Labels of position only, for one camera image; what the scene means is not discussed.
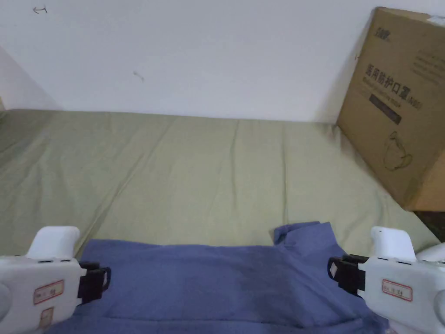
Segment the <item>blue cloth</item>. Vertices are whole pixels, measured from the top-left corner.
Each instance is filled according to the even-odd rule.
[[[383,333],[386,320],[327,274],[342,256],[329,223],[281,226],[275,246],[158,246],[91,240],[112,269],[99,301],[50,333]]]

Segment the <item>dark floor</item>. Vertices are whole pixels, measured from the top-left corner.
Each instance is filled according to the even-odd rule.
[[[445,242],[445,212],[415,211],[414,213],[441,242]]]

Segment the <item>red label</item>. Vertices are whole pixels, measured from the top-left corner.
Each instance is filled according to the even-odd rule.
[[[60,296],[65,288],[65,283],[57,281],[48,285],[41,286],[34,291],[34,305],[43,303],[51,298]]]
[[[406,300],[413,301],[413,289],[410,286],[396,283],[393,281],[382,281],[383,293]]]

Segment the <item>black clamp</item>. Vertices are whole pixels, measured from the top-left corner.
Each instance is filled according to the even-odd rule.
[[[100,268],[99,262],[79,262],[81,268],[86,269],[86,275],[81,276],[77,298],[82,298],[82,304],[101,299],[111,281],[111,269]]]
[[[365,291],[365,271],[360,270],[359,263],[365,263],[368,257],[343,255],[331,257],[328,262],[328,275],[338,282],[338,287],[357,295],[357,290]]]

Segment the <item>wall mark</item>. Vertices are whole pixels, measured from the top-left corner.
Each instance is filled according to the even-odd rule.
[[[133,71],[133,75],[135,75],[136,77],[138,77],[139,79],[141,79],[142,82],[145,81],[145,78],[144,78],[142,75],[140,75],[138,72]]]

